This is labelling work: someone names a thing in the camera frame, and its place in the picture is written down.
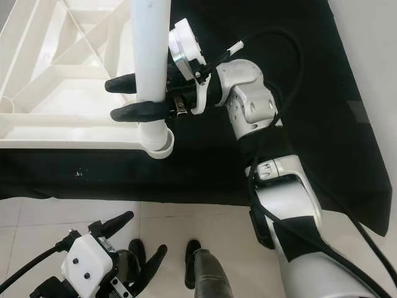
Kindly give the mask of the white plastic table leg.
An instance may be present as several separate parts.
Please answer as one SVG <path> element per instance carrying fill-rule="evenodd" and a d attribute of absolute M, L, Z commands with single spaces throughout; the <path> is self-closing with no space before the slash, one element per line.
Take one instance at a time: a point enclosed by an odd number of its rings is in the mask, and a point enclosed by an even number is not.
<path fill-rule="evenodd" d="M 136 105 L 151 110 L 166 96 L 168 34 L 171 0 L 131 0 Z M 141 146 L 147 154 L 164 159 L 173 139 L 164 119 L 139 125 Z"/>

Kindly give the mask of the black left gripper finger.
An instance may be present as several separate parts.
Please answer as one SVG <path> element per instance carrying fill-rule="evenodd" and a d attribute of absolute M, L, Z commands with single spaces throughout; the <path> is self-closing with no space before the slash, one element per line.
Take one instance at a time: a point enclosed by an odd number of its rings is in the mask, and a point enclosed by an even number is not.
<path fill-rule="evenodd" d="M 158 246 L 154 255 L 142 265 L 139 276 L 136 279 L 137 292 L 143 292 L 151 280 L 153 280 L 159 267 L 161 267 L 164 257 L 167 255 L 167 251 L 167 246 Z"/>
<path fill-rule="evenodd" d="M 133 211 L 125 211 L 112 219 L 91 223 L 91 235 L 96 238 L 111 238 L 134 218 Z"/>

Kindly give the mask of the black table cloth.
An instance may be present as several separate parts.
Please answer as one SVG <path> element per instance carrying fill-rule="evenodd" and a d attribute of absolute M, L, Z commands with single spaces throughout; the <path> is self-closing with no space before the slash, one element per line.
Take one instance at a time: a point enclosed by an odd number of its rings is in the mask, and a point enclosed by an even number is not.
<path fill-rule="evenodd" d="M 236 56 L 295 97 L 281 138 L 318 183 L 321 206 L 344 204 L 366 227 L 388 232 L 393 191 L 328 0 L 174 0 L 171 20 L 187 18 L 211 57 L 253 32 L 278 27 L 301 48 L 304 70 L 283 37 L 263 36 Z M 170 156 L 139 150 L 1 148 L 2 198 L 181 202 L 247 206 L 247 158 L 222 109 L 167 120 Z"/>

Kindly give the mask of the dark grey right robot foot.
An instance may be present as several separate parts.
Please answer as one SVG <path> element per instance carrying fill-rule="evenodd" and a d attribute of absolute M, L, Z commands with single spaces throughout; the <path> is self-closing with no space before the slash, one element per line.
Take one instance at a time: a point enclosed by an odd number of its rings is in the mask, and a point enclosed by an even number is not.
<path fill-rule="evenodd" d="M 185 253 L 185 286 L 194 298 L 234 298 L 229 278 L 220 261 L 200 241 L 190 239 Z"/>

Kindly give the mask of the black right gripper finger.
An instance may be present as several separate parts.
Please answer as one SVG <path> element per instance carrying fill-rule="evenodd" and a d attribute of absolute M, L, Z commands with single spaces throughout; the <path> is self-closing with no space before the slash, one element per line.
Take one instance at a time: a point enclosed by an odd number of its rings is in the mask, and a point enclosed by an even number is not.
<path fill-rule="evenodd" d="M 124 76 L 108 79 L 105 82 L 105 90 L 115 94 L 136 94 L 136 74 L 130 73 Z"/>
<path fill-rule="evenodd" d="M 175 114 L 175 108 L 166 102 L 137 102 L 110 111 L 116 122 L 153 122 Z"/>

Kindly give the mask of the white plastic children table top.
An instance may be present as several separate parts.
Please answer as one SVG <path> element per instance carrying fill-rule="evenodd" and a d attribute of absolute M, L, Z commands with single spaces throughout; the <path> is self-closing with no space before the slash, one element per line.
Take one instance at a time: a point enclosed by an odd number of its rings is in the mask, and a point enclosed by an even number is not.
<path fill-rule="evenodd" d="M 141 123 L 110 117 L 136 94 L 105 90 L 135 73 L 130 2 L 15 1 L 0 34 L 3 150 L 144 151 Z"/>

